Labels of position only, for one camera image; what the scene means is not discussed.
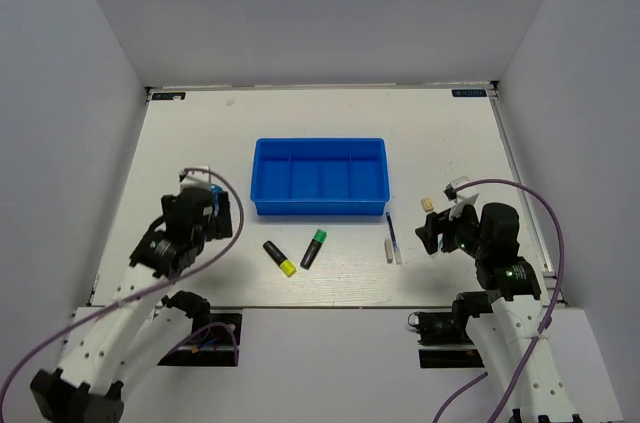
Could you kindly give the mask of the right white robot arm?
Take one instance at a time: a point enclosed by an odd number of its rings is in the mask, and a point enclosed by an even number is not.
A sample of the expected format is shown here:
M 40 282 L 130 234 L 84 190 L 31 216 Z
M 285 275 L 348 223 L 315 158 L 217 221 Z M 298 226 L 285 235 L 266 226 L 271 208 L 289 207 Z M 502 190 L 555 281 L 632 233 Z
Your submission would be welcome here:
M 545 330 L 547 305 L 533 267 L 519 254 L 517 211 L 489 203 L 430 213 L 415 233 L 428 254 L 460 250 L 481 286 L 457 295 L 447 313 L 409 319 L 424 346 L 473 345 L 499 401 L 492 422 L 580 422 Z

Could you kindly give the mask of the blue white tape roll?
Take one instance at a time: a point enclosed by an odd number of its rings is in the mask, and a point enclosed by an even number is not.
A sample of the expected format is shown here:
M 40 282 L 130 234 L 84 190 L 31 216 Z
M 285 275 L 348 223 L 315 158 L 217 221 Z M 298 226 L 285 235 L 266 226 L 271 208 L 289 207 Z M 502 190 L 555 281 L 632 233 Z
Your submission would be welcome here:
M 214 199 L 214 215 L 217 216 L 220 210 L 219 195 L 223 192 L 223 189 L 218 185 L 212 184 L 210 186 L 210 191 L 212 192 Z

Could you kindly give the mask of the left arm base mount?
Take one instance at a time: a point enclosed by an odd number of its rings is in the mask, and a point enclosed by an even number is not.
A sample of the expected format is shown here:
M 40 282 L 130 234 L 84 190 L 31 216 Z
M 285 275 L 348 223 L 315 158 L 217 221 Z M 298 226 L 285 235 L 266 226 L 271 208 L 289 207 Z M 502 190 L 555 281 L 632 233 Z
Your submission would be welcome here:
M 238 366 L 243 314 L 210 311 L 192 324 L 192 335 L 163 357 L 160 367 L 234 368 Z

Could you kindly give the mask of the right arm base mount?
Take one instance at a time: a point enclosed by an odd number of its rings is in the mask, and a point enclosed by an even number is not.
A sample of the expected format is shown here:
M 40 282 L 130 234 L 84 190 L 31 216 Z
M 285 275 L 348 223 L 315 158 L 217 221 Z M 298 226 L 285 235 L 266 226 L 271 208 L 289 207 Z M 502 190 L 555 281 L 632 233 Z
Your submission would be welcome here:
M 418 336 L 421 369 L 481 369 L 481 356 L 447 312 L 412 312 L 407 326 Z

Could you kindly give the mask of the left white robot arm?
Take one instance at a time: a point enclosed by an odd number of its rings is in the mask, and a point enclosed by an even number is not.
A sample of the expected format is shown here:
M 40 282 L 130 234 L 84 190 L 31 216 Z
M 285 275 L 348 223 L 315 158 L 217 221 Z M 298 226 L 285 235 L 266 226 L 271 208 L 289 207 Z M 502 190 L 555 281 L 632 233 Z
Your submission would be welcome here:
M 229 197 L 193 185 L 162 197 L 162 213 L 133 250 L 113 302 L 87 318 L 87 333 L 54 370 L 33 377 L 45 420 L 119 421 L 125 392 L 179 347 L 180 334 L 191 342 L 209 335 L 210 303 L 176 285 L 200 271 L 195 261 L 207 243 L 236 242 Z

